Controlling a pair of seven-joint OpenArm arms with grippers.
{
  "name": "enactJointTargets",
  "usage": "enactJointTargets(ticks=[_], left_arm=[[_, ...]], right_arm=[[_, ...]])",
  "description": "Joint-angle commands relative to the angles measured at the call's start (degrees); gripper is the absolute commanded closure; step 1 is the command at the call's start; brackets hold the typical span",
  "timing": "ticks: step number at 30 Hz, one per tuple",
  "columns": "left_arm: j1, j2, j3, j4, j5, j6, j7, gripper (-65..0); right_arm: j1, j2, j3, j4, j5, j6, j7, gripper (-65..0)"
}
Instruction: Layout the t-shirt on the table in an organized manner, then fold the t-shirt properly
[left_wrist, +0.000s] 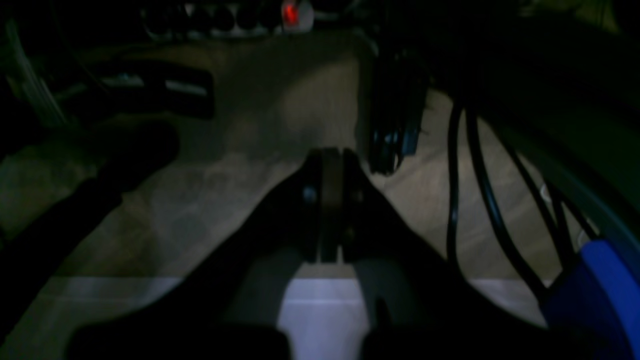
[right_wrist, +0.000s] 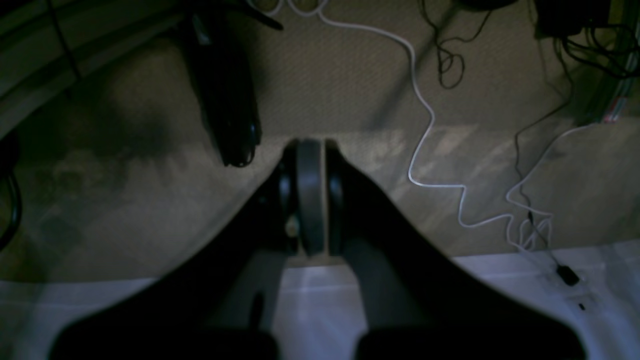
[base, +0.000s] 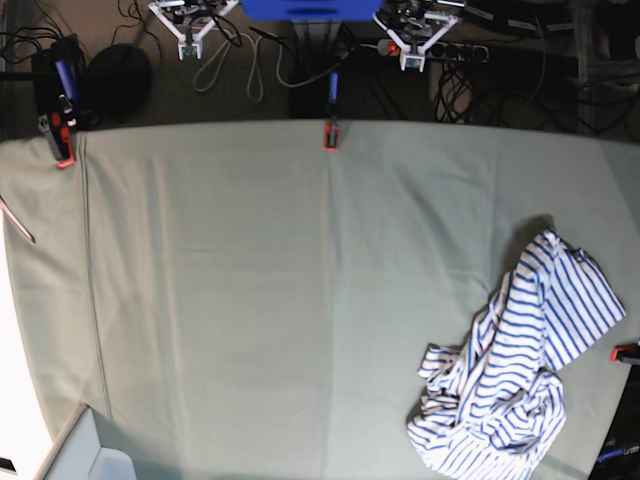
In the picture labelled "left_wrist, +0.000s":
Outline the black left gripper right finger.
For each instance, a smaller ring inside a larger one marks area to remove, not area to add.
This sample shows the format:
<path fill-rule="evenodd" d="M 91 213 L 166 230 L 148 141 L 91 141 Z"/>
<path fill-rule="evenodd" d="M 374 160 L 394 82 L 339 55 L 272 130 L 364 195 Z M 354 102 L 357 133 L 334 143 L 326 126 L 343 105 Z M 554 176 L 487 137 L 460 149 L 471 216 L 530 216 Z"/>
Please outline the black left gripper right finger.
<path fill-rule="evenodd" d="M 573 360 L 565 332 L 492 303 L 417 235 L 343 151 L 343 256 L 372 301 L 361 360 Z"/>

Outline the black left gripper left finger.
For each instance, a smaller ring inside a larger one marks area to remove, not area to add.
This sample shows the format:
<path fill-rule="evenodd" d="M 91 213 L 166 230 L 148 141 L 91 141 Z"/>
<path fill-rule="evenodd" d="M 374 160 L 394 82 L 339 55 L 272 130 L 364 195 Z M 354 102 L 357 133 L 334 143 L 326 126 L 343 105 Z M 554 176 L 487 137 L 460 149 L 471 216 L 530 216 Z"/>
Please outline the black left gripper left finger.
<path fill-rule="evenodd" d="M 290 360 L 288 337 L 276 326 L 287 283 L 318 250 L 323 159 L 312 150 L 245 222 L 181 283 L 141 309 L 83 326 L 67 360 Z M 256 304 L 238 295 L 258 262 L 284 251 Z"/>

